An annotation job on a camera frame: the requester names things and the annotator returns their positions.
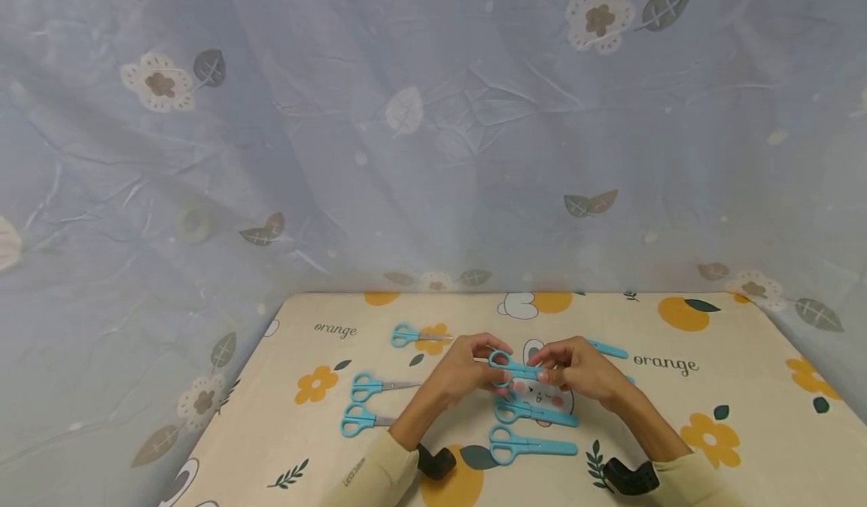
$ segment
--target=wrinkled fabric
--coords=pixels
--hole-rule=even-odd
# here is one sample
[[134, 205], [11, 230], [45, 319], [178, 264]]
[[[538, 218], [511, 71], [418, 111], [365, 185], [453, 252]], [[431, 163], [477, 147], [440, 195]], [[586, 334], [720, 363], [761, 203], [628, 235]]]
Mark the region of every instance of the wrinkled fabric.
[[299, 291], [736, 292], [867, 415], [862, 0], [0, 11], [10, 505], [153, 505]]

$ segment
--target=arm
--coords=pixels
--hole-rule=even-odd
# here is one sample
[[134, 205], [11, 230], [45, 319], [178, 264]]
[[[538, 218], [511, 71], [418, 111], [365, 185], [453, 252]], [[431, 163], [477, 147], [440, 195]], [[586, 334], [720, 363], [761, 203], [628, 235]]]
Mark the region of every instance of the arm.
[[489, 334], [461, 336], [415, 393], [387, 433], [330, 491], [321, 507], [392, 507], [409, 489], [418, 465], [416, 446], [437, 417], [476, 388], [508, 381], [506, 371], [479, 359], [512, 348]]
[[576, 336], [548, 344], [527, 361], [541, 364], [540, 381], [598, 400], [621, 418], [653, 462], [659, 486], [647, 496], [663, 507], [746, 505], [717, 479], [705, 458], [694, 454], [648, 397], [587, 340]]

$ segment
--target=gray leaf print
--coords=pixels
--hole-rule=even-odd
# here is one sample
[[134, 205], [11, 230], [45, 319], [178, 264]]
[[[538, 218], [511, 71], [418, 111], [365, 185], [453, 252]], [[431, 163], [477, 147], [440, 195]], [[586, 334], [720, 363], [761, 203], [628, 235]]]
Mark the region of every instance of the gray leaf print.
[[203, 86], [217, 87], [226, 80], [226, 60], [223, 52], [213, 47], [196, 56], [193, 73], [202, 81]]

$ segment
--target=printed tablecloth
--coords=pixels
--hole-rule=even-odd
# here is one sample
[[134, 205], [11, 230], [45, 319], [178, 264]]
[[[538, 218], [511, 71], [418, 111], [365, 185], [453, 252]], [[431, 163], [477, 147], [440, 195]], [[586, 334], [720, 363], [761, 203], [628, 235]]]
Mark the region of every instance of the printed tablecloth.
[[[381, 433], [347, 439], [339, 431], [353, 376], [369, 371], [386, 381], [421, 381], [447, 349], [447, 342], [432, 341], [393, 348], [390, 332], [401, 321], [437, 334], [489, 331], [521, 360], [544, 342], [572, 335], [624, 348], [629, 358], [616, 365], [752, 505], [865, 501], [867, 427], [741, 296], [367, 293], [286, 301], [239, 380], [196, 400], [222, 406], [160, 507], [315, 507]], [[421, 478], [403, 505], [622, 501], [600, 472], [610, 457], [632, 467], [644, 461], [626, 427], [591, 400], [534, 381], [518, 387], [532, 403], [572, 412], [580, 426], [519, 420], [513, 431], [574, 442], [578, 455], [527, 455], [496, 466], [487, 451], [497, 423], [493, 400], [478, 392], [424, 440], [432, 451], [449, 446], [455, 471], [441, 483]], [[414, 391], [376, 394], [367, 409], [396, 417]]]

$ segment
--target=bunny face print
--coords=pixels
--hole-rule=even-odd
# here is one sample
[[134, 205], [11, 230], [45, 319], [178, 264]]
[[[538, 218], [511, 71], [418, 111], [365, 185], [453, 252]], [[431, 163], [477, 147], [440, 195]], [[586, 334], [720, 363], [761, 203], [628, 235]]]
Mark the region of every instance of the bunny face print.
[[[533, 354], [542, 348], [544, 343], [540, 340], [529, 340], [524, 344], [524, 364], [530, 360]], [[536, 405], [538, 408], [544, 408], [551, 411], [561, 412], [564, 415], [569, 415], [572, 409], [575, 408], [575, 396], [571, 391], [561, 391], [559, 387], [546, 385], [538, 381], [529, 381], [524, 379], [515, 380], [515, 392], [518, 393], [518, 398], [528, 404]], [[549, 427], [551, 423], [539, 422], [541, 427]]]

